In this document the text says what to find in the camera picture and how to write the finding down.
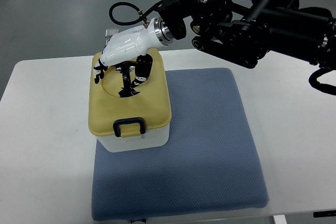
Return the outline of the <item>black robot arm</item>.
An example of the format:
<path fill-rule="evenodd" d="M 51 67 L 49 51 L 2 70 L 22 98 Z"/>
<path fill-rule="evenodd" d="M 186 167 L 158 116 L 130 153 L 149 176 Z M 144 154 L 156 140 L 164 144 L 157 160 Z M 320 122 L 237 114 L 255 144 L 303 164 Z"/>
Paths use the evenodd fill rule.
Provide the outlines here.
<path fill-rule="evenodd" d="M 270 51 L 317 66 L 309 84 L 335 94 L 335 86 L 319 78 L 335 71 L 335 18 L 321 7 L 300 8 L 300 0 L 160 0 L 129 22 L 129 29 L 111 38 L 113 64 L 143 55 L 149 48 L 169 45 L 186 36 L 190 17 L 199 51 L 252 69 Z"/>

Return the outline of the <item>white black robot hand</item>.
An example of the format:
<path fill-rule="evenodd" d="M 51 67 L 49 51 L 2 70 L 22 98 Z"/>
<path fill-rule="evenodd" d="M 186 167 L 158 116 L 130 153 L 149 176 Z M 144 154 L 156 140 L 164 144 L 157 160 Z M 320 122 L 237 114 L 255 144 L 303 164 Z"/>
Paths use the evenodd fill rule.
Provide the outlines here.
<path fill-rule="evenodd" d="M 115 66 L 121 73 L 129 73 L 130 67 L 122 69 L 121 64 L 136 59 L 134 65 L 135 79 L 130 87 L 123 91 L 136 93 L 134 88 L 147 81 L 151 72 L 152 59 L 147 55 L 151 48 L 161 49 L 173 42 L 173 35 L 161 18 L 153 18 L 148 27 L 143 25 L 130 28 L 113 35 L 104 47 L 99 60 L 93 67 L 93 79 L 99 83 L 104 78 L 104 72 Z"/>

